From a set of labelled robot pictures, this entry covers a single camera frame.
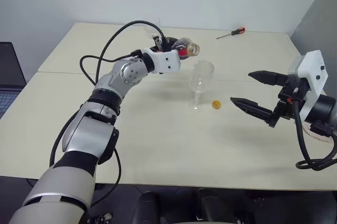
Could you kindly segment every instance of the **screwdriver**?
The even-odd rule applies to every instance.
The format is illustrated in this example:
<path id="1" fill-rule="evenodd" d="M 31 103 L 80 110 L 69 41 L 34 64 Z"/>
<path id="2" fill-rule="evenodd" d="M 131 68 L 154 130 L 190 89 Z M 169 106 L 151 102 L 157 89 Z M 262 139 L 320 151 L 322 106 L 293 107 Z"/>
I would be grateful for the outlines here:
<path id="1" fill-rule="evenodd" d="M 220 36 L 218 38 L 216 38 L 217 40 L 220 39 L 220 38 L 223 38 L 223 37 L 226 37 L 226 36 L 229 36 L 229 35 L 236 35 L 236 34 L 242 34 L 246 31 L 246 28 L 244 27 L 240 27 L 239 29 L 236 29 L 235 31 L 231 31 L 231 33 L 228 33 L 226 35 L 223 35 L 223 36 Z"/>

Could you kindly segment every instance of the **glass stem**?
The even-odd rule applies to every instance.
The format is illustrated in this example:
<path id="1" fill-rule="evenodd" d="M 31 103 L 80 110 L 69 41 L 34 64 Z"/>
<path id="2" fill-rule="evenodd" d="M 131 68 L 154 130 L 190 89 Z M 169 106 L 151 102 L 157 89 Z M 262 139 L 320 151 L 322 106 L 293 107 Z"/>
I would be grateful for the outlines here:
<path id="1" fill-rule="evenodd" d="M 195 95 L 194 95 L 194 107 L 198 107 L 199 98 L 200 98 L 200 93 L 196 92 Z"/>

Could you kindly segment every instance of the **tabletop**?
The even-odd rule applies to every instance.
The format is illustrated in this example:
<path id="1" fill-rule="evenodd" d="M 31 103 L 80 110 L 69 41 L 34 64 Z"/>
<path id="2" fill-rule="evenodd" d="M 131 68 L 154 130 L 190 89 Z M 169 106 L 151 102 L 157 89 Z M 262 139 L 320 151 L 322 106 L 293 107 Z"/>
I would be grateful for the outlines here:
<path id="1" fill-rule="evenodd" d="M 191 112 L 188 79 L 147 77 L 132 88 L 115 126 L 120 131 L 121 183 L 247 189 L 336 190 L 337 167 L 298 170 L 303 159 L 293 121 L 275 129 L 235 107 L 243 97 L 273 109 L 279 87 L 214 80 L 201 96 L 202 112 Z M 0 175 L 39 178 L 48 168 L 53 142 L 93 86 L 82 74 L 36 73 L 0 120 Z M 215 110 L 213 100 L 222 102 Z M 305 134 L 312 158 L 332 144 Z M 61 156 L 60 148 L 57 158 Z M 112 157 L 97 168 L 96 181 L 114 183 Z"/>
<path id="2" fill-rule="evenodd" d="M 80 58 L 84 55 L 99 56 L 110 37 L 121 27 L 111 24 L 76 23 L 59 45 L 38 69 L 39 72 L 81 73 Z M 219 30 L 161 28 L 165 36 L 187 37 L 200 46 L 200 54 L 182 62 L 179 74 L 187 75 L 197 60 L 209 60 L 217 65 L 215 79 L 253 81 L 247 74 L 256 70 L 268 70 L 285 74 L 299 53 L 285 33 L 246 32 L 216 40 L 228 33 Z M 115 59 L 136 49 L 154 45 L 143 26 L 125 29 L 111 43 L 105 58 Z M 95 73 L 96 59 L 84 60 L 89 73 Z M 102 63 L 101 73 L 108 73 L 111 63 Z"/>

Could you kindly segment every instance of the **laptop keyboard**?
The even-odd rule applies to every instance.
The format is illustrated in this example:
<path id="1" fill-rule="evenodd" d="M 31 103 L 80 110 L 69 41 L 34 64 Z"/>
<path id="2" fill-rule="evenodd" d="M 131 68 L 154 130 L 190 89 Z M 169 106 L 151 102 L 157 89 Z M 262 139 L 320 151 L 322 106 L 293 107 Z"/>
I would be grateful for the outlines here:
<path id="1" fill-rule="evenodd" d="M 0 112 L 5 112 L 16 97 L 17 94 L 0 94 Z"/>

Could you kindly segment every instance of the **white wall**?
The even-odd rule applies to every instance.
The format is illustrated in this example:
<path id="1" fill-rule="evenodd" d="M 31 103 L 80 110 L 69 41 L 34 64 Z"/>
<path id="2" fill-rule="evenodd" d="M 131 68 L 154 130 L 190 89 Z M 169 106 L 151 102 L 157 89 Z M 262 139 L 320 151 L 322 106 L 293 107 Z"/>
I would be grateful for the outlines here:
<path id="1" fill-rule="evenodd" d="M 30 79 L 76 21 L 125 23 L 158 16 L 163 26 L 230 30 L 245 25 L 291 34 L 313 1 L 0 0 L 0 40 L 14 43 Z"/>

